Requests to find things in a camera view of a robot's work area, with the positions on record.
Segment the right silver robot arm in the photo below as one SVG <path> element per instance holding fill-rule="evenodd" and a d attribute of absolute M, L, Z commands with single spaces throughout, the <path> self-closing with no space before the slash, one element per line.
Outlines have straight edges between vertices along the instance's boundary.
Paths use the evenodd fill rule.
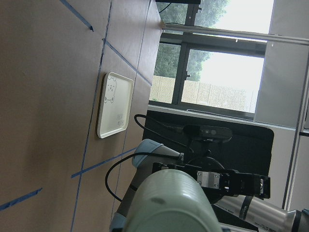
<path fill-rule="evenodd" d="M 112 232 L 225 232 L 213 208 L 266 232 L 306 232 L 309 212 L 267 202 L 267 176 L 224 169 L 213 158 L 198 165 L 150 139 L 130 155 L 136 173 L 114 214 Z"/>

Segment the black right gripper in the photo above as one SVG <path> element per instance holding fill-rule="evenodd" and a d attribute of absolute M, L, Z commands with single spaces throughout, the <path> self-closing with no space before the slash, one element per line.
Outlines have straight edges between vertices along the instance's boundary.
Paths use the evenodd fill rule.
<path fill-rule="evenodd" d="M 175 169 L 193 177 L 209 200 L 220 200 L 224 196 L 239 195 L 269 199 L 270 177 L 259 174 L 240 173 L 229 169 L 205 169 L 189 164 L 153 163 L 152 172 Z"/>

